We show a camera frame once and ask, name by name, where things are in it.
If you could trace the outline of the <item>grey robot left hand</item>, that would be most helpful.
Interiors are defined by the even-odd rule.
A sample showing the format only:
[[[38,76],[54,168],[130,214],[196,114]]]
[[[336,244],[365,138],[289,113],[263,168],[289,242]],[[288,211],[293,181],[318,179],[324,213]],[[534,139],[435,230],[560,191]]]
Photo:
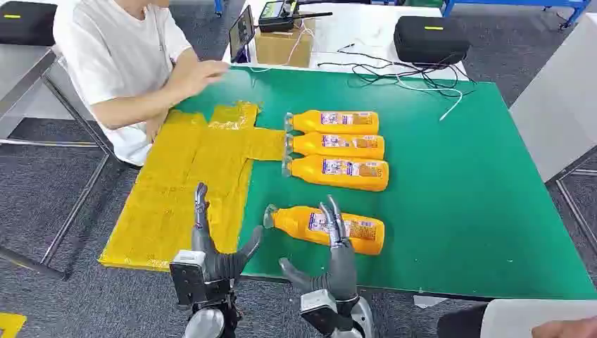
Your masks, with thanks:
[[[200,182],[194,192],[194,226],[191,230],[191,249],[205,253],[201,268],[204,282],[237,279],[260,246],[264,227],[256,226],[250,240],[237,252],[226,254],[219,252],[210,235],[207,191],[207,185]]]

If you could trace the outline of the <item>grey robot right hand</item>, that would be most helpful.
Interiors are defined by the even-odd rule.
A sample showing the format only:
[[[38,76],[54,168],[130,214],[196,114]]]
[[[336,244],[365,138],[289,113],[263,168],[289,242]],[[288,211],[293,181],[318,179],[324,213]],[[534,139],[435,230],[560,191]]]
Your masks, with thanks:
[[[346,233],[338,203],[330,195],[327,198],[327,203],[320,203],[320,210],[329,228],[330,257],[327,272],[317,277],[308,276],[295,268],[288,258],[280,258],[279,266],[283,276],[303,293],[326,289],[337,301],[352,301],[358,298],[355,251]]]

